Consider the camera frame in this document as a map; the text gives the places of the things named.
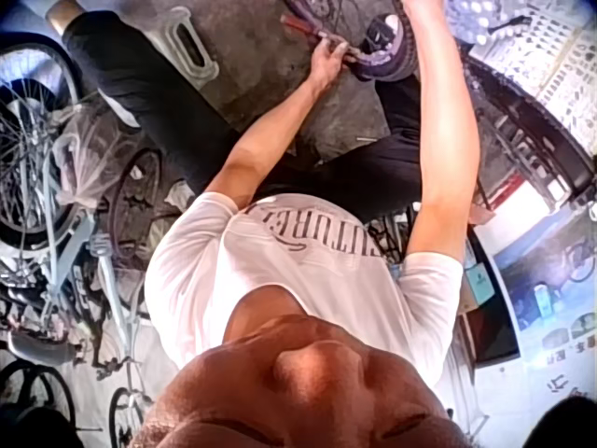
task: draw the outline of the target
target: bicycle seat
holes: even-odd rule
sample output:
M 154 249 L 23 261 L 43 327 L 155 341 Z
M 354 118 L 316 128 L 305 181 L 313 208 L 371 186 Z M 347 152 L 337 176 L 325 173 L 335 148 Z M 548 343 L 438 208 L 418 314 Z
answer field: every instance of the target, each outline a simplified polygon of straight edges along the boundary
M 45 343 L 20 331 L 8 333 L 8 350 L 15 356 L 48 367 L 75 359 L 76 349 L 69 343 Z

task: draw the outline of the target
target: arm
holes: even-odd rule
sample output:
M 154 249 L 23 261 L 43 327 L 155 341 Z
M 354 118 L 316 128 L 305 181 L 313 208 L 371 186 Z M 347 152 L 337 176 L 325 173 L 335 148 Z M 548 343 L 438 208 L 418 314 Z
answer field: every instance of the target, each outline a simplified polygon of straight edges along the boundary
M 479 169 L 479 132 L 441 0 L 404 0 L 422 79 L 423 199 L 408 252 L 464 259 Z
M 307 80 L 249 128 L 206 191 L 225 194 L 239 209 L 251 202 L 317 100 L 340 73 L 347 48 L 347 44 L 340 44 L 330 52 L 329 41 L 322 40 L 313 53 L 312 70 Z

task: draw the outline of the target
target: man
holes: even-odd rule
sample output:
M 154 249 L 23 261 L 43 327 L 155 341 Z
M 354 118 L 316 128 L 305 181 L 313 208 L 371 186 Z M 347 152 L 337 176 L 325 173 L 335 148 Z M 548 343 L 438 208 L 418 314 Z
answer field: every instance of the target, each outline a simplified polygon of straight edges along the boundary
M 305 82 L 239 139 L 116 15 L 33 3 L 202 191 L 147 272 L 148 309 L 182 370 L 136 444 L 464 446 L 429 388 L 451 342 L 479 165 L 442 1 L 403 2 L 422 89 L 376 85 L 392 136 L 307 174 L 278 162 L 345 45 L 323 41 Z M 396 284 L 362 221 L 419 199 Z

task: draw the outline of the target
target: plastic bag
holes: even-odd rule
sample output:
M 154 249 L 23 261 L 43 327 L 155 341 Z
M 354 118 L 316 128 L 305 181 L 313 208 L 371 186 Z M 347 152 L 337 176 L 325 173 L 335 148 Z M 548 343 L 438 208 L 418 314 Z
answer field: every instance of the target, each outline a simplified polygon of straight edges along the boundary
M 58 203 L 80 203 L 96 209 L 105 192 L 118 182 L 122 167 L 143 147 L 144 140 L 143 132 L 124 129 L 99 95 L 77 105 L 52 148 L 61 169 Z

